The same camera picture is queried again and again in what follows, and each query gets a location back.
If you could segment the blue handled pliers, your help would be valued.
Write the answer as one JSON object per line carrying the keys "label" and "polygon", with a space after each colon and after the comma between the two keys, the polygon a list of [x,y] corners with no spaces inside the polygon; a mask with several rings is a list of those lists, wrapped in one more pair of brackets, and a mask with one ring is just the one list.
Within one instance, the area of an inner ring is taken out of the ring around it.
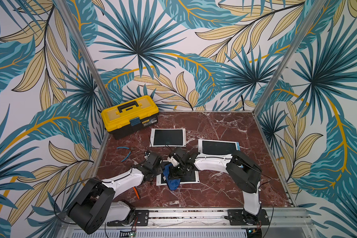
{"label": "blue handled pliers", "polygon": [[127,152],[126,156],[121,160],[122,163],[125,162],[133,152],[133,148],[125,147],[125,146],[120,146],[120,147],[117,147],[116,149],[117,149],[117,151],[123,151],[125,153]]}

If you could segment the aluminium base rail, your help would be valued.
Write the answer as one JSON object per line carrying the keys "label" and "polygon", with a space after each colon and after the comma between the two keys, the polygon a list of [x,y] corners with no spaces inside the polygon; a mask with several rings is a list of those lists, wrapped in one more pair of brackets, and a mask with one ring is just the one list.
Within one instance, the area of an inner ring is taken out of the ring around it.
{"label": "aluminium base rail", "polygon": [[229,208],[149,208],[135,227],[103,225],[92,238],[318,238],[315,223],[301,207],[266,207],[256,225],[232,225]]}

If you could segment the left aluminium corner post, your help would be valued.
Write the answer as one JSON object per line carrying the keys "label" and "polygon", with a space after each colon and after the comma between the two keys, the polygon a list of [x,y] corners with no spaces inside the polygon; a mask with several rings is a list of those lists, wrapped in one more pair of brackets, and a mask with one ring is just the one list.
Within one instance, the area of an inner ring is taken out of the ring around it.
{"label": "left aluminium corner post", "polygon": [[80,32],[80,30],[78,29],[78,25],[76,25],[76,23],[74,22],[74,18],[72,16],[71,11],[68,8],[68,5],[66,3],[66,1],[63,0],[56,0],[55,1],[56,6],[58,7],[58,9],[60,10],[61,16],[64,19],[68,29],[70,30],[73,39],[75,40],[78,49],[81,51],[82,53],[82,57],[85,60],[98,88],[99,91],[102,93],[102,96],[104,98],[105,101],[105,107],[109,108],[113,106],[112,100],[110,99],[105,85],[102,81],[102,78],[100,76],[99,71],[97,70],[95,63],[89,53],[89,50],[86,46],[86,43],[84,42],[84,39],[82,37],[82,34]]}

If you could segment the aluminium corner post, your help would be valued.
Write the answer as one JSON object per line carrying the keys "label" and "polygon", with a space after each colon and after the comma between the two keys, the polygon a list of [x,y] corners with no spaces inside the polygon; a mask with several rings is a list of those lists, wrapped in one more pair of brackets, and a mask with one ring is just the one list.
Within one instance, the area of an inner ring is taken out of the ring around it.
{"label": "aluminium corner post", "polygon": [[85,60],[98,88],[99,91],[102,93],[102,96],[104,98],[105,101],[105,107],[109,108],[113,106],[112,100],[110,99],[105,85],[102,81],[102,78],[100,76],[99,71],[97,70],[95,63],[89,53],[89,50],[86,46],[86,43],[84,42],[84,39],[82,37],[82,34],[80,32],[80,30],[78,29],[78,25],[76,25],[76,23],[74,22],[74,18],[72,16],[71,11],[68,8],[68,5],[66,3],[66,1],[63,0],[56,0],[55,1],[56,6],[58,7],[58,9],[60,10],[61,16],[64,19],[68,29],[70,30],[73,39],[75,40],[78,49],[81,51],[82,53],[82,57]]}
{"label": "aluminium corner post", "polygon": [[299,47],[300,43],[302,42],[302,40],[304,39],[304,37],[307,35],[307,32],[311,28],[313,22],[317,18],[319,12],[322,10],[325,3],[326,3],[326,0],[315,1],[314,5],[312,5],[312,7],[309,11],[309,14],[304,18],[304,23],[300,26],[299,32],[294,36],[294,39],[289,46],[289,49],[284,54],[278,68],[275,70],[275,73],[273,74],[272,79],[267,84],[255,109],[253,110],[253,115],[255,117],[257,117],[259,115],[259,113],[262,111],[262,108],[263,108],[265,102],[267,101],[268,97],[270,96],[270,93],[272,92],[274,86],[276,85],[277,81],[279,80],[279,77],[282,75],[283,70],[287,66],[292,55],[298,49],[298,47]]}

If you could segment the right aluminium corner post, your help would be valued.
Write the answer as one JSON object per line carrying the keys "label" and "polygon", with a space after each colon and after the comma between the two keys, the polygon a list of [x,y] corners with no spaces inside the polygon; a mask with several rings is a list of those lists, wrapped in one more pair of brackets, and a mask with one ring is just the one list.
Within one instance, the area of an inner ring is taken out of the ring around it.
{"label": "right aluminium corner post", "polygon": [[314,5],[312,5],[312,7],[309,11],[309,14],[304,18],[304,23],[300,26],[299,32],[294,36],[294,39],[289,46],[289,49],[284,54],[278,68],[275,70],[275,73],[273,74],[272,79],[267,84],[255,109],[253,110],[253,115],[255,117],[257,117],[259,115],[259,113],[262,111],[262,108],[263,108],[265,102],[267,101],[268,97],[270,96],[270,93],[272,92],[274,86],[276,85],[277,81],[279,80],[279,77],[282,75],[283,70],[287,66],[292,55],[298,49],[298,47],[299,47],[300,43],[302,42],[302,40],[304,39],[304,37],[307,35],[307,32],[311,28],[313,22],[317,18],[319,12],[322,10],[325,3],[326,3],[326,0],[315,1]]}

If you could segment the blue framed drawing tablet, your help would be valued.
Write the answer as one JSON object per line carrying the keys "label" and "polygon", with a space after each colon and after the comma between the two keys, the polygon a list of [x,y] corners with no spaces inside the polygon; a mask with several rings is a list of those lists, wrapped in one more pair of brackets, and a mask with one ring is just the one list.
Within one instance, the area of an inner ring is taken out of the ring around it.
{"label": "blue framed drawing tablet", "polygon": [[219,140],[198,140],[198,152],[207,155],[228,155],[240,150],[238,142],[234,141],[219,141]]}

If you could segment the blue microfiber cloth black trim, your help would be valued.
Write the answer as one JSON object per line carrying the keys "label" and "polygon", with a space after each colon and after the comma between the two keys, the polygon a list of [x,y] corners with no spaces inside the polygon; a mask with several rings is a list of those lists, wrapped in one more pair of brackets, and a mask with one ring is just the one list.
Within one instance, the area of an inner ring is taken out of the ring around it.
{"label": "blue microfiber cloth black trim", "polygon": [[165,177],[165,181],[168,185],[169,190],[174,191],[176,190],[179,185],[180,185],[180,178],[173,178],[172,173],[170,172],[170,168],[173,168],[172,164],[167,164],[164,167],[163,175]]}

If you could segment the yellow black toolbox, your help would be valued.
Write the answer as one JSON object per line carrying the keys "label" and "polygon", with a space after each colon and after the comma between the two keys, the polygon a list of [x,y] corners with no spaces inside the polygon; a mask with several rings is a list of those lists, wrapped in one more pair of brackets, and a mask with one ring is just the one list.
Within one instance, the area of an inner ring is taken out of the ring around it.
{"label": "yellow black toolbox", "polygon": [[142,96],[102,111],[105,129],[122,139],[158,122],[159,109],[152,98]]}

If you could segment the white drawing tablet rear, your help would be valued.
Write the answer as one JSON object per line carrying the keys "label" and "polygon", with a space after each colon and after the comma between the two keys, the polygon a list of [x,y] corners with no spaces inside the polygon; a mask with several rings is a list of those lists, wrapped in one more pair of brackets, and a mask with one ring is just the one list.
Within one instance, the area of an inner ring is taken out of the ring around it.
{"label": "white drawing tablet rear", "polygon": [[150,136],[152,147],[186,147],[185,129],[152,129]]}

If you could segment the white drawing tablet front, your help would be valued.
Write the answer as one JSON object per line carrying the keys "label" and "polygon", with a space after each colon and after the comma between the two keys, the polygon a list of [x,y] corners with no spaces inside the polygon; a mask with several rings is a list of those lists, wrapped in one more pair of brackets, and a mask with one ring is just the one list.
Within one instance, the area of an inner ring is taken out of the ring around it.
{"label": "white drawing tablet front", "polygon": [[[162,167],[164,169],[164,167],[167,165],[167,164],[171,164],[168,160],[163,160],[162,161]],[[163,185],[167,185],[166,181],[165,181],[165,177],[162,174],[158,175],[156,177],[156,185],[157,186],[163,186]],[[191,175],[187,175],[187,176],[184,176],[180,179],[180,184],[196,184],[196,183],[200,183],[200,178],[199,178],[199,173],[198,171],[193,171],[191,173]]]}

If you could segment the white drawing tablet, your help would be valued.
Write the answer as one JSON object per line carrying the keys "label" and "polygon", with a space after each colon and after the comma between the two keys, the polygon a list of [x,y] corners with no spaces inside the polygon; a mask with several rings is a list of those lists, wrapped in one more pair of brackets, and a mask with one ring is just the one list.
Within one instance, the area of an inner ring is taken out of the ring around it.
{"label": "white drawing tablet", "polygon": [[186,147],[185,129],[152,129],[150,136],[152,147]]}
{"label": "white drawing tablet", "polygon": [[[164,169],[164,167],[167,165],[167,164],[171,164],[168,160],[163,160],[162,161],[162,167]],[[166,181],[165,181],[165,177],[162,174],[158,175],[156,177],[156,185],[157,186],[163,186],[163,185],[167,185]],[[200,183],[200,178],[199,178],[199,173],[198,171],[193,171],[191,173],[191,175],[187,175],[187,176],[184,176],[180,179],[180,184],[196,184],[196,183]]]}

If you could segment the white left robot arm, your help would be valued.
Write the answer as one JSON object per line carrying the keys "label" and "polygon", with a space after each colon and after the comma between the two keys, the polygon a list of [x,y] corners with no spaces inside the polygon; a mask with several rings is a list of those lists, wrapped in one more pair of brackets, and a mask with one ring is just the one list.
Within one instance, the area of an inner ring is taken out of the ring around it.
{"label": "white left robot arm", "polygon": [[135,209],[122,201],[113,203],[113,200],[133,187],[153,181],[162,173],[161,161],[159,154],[146,151],[145,161],[123,174],[104,180],[89,179],[67,210],[67,217],[89,235],[102,224],[134,223]]}

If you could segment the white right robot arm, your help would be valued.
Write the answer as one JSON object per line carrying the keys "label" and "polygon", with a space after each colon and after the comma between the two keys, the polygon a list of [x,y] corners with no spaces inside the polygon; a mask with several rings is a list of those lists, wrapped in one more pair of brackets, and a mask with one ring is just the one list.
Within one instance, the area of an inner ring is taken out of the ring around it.
{"label": "white right robot arm", "polygon": [[168,156],[169,165],[164,169],[167,184],[191,176],[195,171],[216,171],[228,174],[243,192],[243,209],[231,210],[227,219],[232,226],[265,226],[270,224],[266,211],[261,206],[260,186],[262,169],[242,151],[227,155],[192,154],[181,148]]}

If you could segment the orange handled cutter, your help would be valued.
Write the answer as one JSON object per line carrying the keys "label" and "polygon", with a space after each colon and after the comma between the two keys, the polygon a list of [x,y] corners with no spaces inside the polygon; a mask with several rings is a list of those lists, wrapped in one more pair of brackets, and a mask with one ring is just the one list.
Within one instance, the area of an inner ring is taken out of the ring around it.
{"label": "orange handled cutter", "polygon": [[133,187],[133,190],[134,190],[134,192],[135,192],[135,195],[136,195],[137,199],[140,199],[140,195],[139,195],[139,193],[138,193],[136,187]]}

